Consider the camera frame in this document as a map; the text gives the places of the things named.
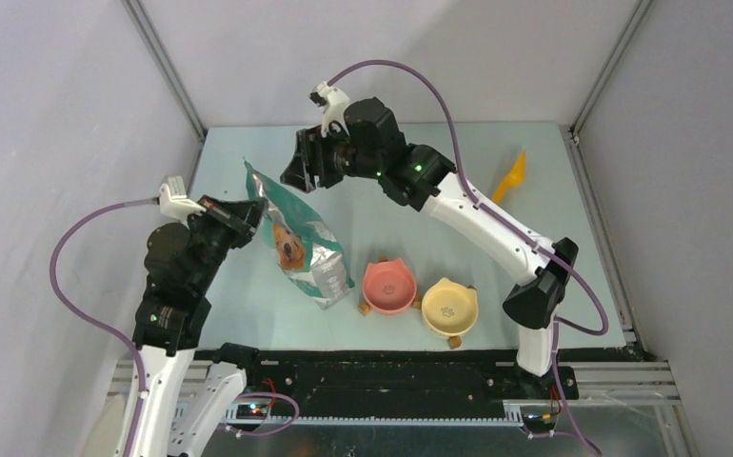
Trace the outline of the green dog food bag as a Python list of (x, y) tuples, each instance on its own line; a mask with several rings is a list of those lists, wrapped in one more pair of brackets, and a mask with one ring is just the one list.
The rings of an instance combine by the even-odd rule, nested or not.
[(344, 248), (322, 217), (251, 163), (244, 165), (248, 196), (267, 200), (258, 232), (288, 280), (322, 309), (349, 295), (355, 283)]

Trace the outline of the orange plastic food scoop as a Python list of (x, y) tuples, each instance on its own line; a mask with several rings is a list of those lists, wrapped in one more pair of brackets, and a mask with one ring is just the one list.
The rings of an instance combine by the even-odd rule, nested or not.
[(502, 178), (494, 190), (491, 200), (496, 205), (501, 205), (505, 195), (512, 188), (520, 186), (525, 181), (526, 151), (522, 150), (509, 172)]

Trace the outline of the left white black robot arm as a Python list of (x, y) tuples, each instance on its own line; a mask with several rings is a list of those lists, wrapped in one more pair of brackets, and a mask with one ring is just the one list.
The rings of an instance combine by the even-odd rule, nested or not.
[(156, 228), (144, 260), (146, 289), (135, 313), (131, 342), (140, 359), (119, 437), (125, 456), (199, 456), (238, 396), (264, 383), (250, 361), (255, 348), (234, 346), (239, 357), (215, 362), (181, 419), (174, 417), (188, 368), (211, 310), (208, 290), (228, 253), (256, 234), (267, 200), (222, 201), (203, 196), (183, 222)]

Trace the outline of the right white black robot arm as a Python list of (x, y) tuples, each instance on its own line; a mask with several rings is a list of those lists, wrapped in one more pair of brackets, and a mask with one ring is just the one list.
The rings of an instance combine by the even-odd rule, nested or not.
[(555, 384), (553, 323), (578, 246), (528, 228), (478, 191), (441, 152), (408, 142), (379, 99), (345, 103), (337, 111), (337, 119), (296, 132), (281, 182), (309, 193), (346, 177), (373, 179), (398, 205), (439, 220), (489, 254), (515, 283), (503, 310), (518, 327), (518, 389), (530, 398), (544, 396)]

